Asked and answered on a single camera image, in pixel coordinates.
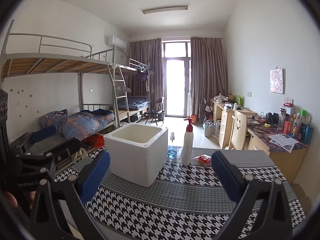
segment blue liquid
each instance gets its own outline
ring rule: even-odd
[[[168,154],[167,157],[169,157],[170,159],[173,159],[177,156],[177,151],[174,150],[168,150]]]

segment curtain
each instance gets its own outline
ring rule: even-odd
[[[227,96],[228,73],[221,39],[191,38],[191,113],[219,93]]]
[[[150,100],[151,107],[163,95],[163,67],[161,39],[130,42],[129,58],[144,64],[150,64]],[[126,77],[127,87],[131,89],[130,96],[148,96],[146,81],[140,80],[137,75]]]

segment white bottle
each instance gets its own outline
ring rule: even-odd
[[[192,152],[192,144],[193,144],[193,127],[191,124],[192,119],[188,118],[185,120],[188,120],[189,124],[187,125],[187,130],[186,130],[186,133],[184,134],[184,142],[183,142],[181,155],[182,155],[182,164],[184,166],[188,166],[191,160],[191,152]]]

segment ceiling light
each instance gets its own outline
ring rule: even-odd
[[[144,10],[142,12],[143,14],[149,14],[154,12],[183,11],[183,10],[188,10],[188,6],[160,7],[160,8],[150,9],[150,10]]]

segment upper bunk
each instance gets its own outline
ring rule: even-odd
[[[92,53],[92,45],[74,41],[70,39],[49,36],[44,34],[33,34],[33,33],[10,33],[12,24],[9,27],[7,35],[4,40],[4,45],[0,55],[1,78],[29,75],[29,74],[40,74],[40,73],[98,73],[98,74],[109,74],[113,72],[112,66],[115,66],[115,73],[119,74],[119,68],[121,68],[123,75],[136,74],[138,70],[146,70],[149,68],[148,65],[138,62],[134,59],[129,59],[128,66],[107,62],[107,53],[113,52],[113,61],[116,47],[107,49],[97,53]],[[7,42],[10,36],[33,36],[39,38],[39,49],[37,53],[6,53]],[[79,48],[79,46],[73,45],[61,46],[54,44],[43,43],[44,38],[51,41],[67,41],[76,45],[85,46],[86,49]],[[89,53],[87,56],[71,56],[64,54],[53,54],[53,53],[42,53],[43,47],[55,47],[70,49],[73,51],[82,51]]]

